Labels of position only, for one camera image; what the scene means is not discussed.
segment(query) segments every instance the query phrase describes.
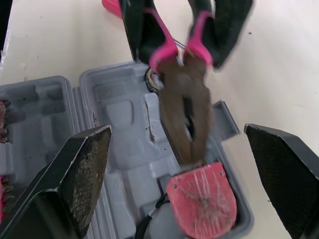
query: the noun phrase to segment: pink tool handle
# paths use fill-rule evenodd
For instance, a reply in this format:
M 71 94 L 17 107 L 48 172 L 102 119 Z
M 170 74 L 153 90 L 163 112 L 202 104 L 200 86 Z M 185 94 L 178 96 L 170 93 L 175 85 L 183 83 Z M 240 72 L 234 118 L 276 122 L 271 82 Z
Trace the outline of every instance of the pink tool handle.
M 178 54 L 178 48 L 175 44 L 175 41 L 171 34 L 169 33 L 168 29 L 166 28 L 165 24 L 163 23 L 162 19 L 160 18 L 158 12 L 154 8 L 146 8 L 145 13 L 150 13 L 153 15 L 155 20 L 157 21 L 158 25 L 160 26 L 164 36 L 165 36 L 165 42 L 160 47 L 154 50 L 152 53 L 150 60 L 149 60 L 149 66 L 153 68 L 154 70 L 157 69 L 158 64 L 166 59 L 167 57 L 170 57 L 172 55 Z
M 186 51 L 190 51 L 194 55 L 205 60 L 206 65 L 210 66 L 213 64 L 213 58 L 207 48 L 202 42 L 203 32 L 205 23 L 208 18 L 212 18 L 212 13 L 207 11 L 202 11 L 194 23 L 193 33 L 190 36 L 188 43 L 186 45 Z

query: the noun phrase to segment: tool case compartment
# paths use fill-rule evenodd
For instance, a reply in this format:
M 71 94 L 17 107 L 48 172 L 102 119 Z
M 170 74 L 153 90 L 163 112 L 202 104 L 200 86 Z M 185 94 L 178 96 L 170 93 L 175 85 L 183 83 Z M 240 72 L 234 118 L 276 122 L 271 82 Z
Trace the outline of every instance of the tool case compartment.
M 63 77 L 0 87 L 11 104 L 5 114 L 8 141 L 0 144 L 0 175 L 9 177 L 16 198 L 79 131 L 72 92 Z
M 80 86 L 72 92 L 68 81 L 61 77 L 0 87 L 0 99 L 11 101 L 12 112 L 24 112 L 26 108 L 20 102 L 29 95 L 38 100 L 32 101 L 35 106 L 27 111 L 24 121 L 9 126 L 19 129 L 20 140 L 14 141 L 14 130 L 11 138 L 9 129 L 9 142 L 0 145 L 0 165 L 5 165 L 1 173 L 20 178 L 24 185 L 21 189 L 54 158 L 68 137 L 100 125 L 112 127 L 104 183 L 87 239 L 134 238 L 136 224 L 154 207 L 161 188 L 165 190 L 172 175 L 187 170 L 177 163 L 163 131 L 157 95 L 149 93 L 144 82 L 146 70 L 147 66 L 134 63 L 89 70 L 81 75 Z M 23 87 L 27 90 L 16 90 Z M 59 92 L 58 96 L 52 97 L 51 91 Z M 224 102 L 215 103 L 213 110 L 206 160 L 222 163 L 238 208 L 234 227 L 220 238 L 237 239 L 249 232 L 254 219 L 221 142 L 239 131 Z M 37 158 L 29 158 L 25 151 L 29 147 Z M 154 217 L 145 237 L 185 238 L 169 204 Z

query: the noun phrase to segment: black cable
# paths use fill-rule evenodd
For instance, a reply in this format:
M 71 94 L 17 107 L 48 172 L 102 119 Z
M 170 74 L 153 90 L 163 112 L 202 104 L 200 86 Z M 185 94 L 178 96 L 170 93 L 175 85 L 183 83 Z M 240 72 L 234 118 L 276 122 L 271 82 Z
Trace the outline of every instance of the black cable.
M 143 239 L 145 232 L 154 217 L 155 213 L 158 209 L 165 203 L 169 203 L 169 199 L 167 198 L 167 193 L 162 194 L 158 202 L 155 204 L 155 207 L 149 212 L 149 214 L 143 218 L 140 223 L 136 226 L 136 232 L 134 239 Z

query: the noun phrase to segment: pliers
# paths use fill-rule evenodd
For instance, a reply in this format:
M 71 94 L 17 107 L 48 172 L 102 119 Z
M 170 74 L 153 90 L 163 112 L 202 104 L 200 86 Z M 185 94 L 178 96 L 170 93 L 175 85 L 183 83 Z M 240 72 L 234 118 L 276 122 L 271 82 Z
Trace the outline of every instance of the pliers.
M 153 0 L 120 0 L 133 59 L 159 73 L 159 112 L 174 154 L 181 164 L 204 160 L 211 125 L 206 67 L 220 68 L 237 42 L 252 0 L 188 0 L 193 26 L 183 55 L 161 20 Z

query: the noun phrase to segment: table surface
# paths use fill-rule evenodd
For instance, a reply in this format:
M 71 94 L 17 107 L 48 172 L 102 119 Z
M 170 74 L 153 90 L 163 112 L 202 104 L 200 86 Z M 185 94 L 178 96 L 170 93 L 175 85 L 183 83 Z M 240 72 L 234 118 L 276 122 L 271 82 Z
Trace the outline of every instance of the table surface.
M 191 10 L 186 0 L 158 0 L 173 37 L 187 39 Z M 224 100 L 240 135 L 223 143 L 253 211 L 247 239 L 289 239 L 259 179 L 245 123 L 299 136 L 319 154 L 319 3 L 258 0 L 241 40 L 218 72 L 210 70 L 212 100 Z M 72 86 L 82 72 L 131 61 L 122 21 L 100 0 L 14 0 L 0 84 L 61 75 Z

